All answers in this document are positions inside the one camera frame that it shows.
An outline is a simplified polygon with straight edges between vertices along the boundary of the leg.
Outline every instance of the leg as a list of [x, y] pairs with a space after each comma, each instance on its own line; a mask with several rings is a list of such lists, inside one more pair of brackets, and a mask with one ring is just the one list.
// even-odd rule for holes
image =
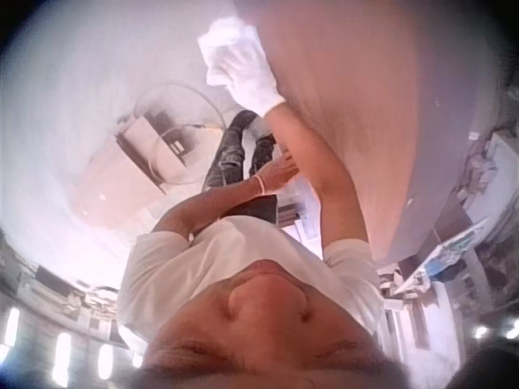
[[256, 116], [251, 111], [242, 111], [236, 115], [221, 138], [202, 191], [243, 180], [245, 151], [242, 146], [242, 134]]
[[[265, 136], [256, 141], [254, 155], [252, 156], [251, 169], [249, 174], [253, 176], [263, 165], [272, 160], [272, 152], [276, 140], [272, 135]], [[277, 196], [264, 196], [241, 204], [229, 212], [226, 216], [245, 215], [253, 216], [269, 223], [277, 223]]]

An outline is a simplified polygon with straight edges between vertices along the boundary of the white t-shirt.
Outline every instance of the white t-shirt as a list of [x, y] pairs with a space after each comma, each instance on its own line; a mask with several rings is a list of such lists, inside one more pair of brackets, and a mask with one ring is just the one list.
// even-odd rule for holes
[[347, 310], [369, 332], [382, 313], [369, 245], [344, 239], [324, 248], [324, 260], [276, 226], [249, 216], [219, 220], [191, 243], [177, 233], [137, 239], [118, 297], [121, 337], [144, 353], [158, 330], [210, 284], [259, 259], [271, 259]]

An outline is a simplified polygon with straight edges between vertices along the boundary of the bracelet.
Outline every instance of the bracelet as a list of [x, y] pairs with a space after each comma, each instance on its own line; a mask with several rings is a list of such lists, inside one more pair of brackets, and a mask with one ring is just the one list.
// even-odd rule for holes
[[259, 186], [261, 186], [261, 195], [262, 195], [262, 196], [265, 196], [265, 193], [266, 193], [266, 192], [265, 192], [265, 184], [264, 184], [264, 182], [263, 182], [263, 179], [262, 179], [259, 175], [257, 175], [257, 174], [255, 174], [255, 175], [252, 176], [252, 177], [258, 179], [258, 182], [260, 183]]

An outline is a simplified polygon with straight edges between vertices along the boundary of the person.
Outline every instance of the person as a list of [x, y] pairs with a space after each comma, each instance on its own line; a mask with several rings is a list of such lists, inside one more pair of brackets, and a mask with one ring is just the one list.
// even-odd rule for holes
[[[374, 340], [382, 298], [347, 169], [279, 94], [258, 47], [220, 66], [288, 152], [270, 160], [273, 139], [261, 139], [244, 180], [241, 134], [255, 115], [240, 113], [207, 190], [137, 239], [118, 297], [120, 334], [145, 351], [131, 385], [407, 387]], [[274, 195], [298, 171], [320, 201], [322, 260], [275, 225]]]

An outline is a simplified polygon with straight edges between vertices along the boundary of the nose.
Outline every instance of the nose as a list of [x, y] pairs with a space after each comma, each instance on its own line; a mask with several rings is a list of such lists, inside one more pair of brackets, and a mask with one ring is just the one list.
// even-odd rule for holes
[[261, 274], [229, 295], [232, 331], [256, 366], [297, 365], [308, 311], [305, 293], [278, 274]]

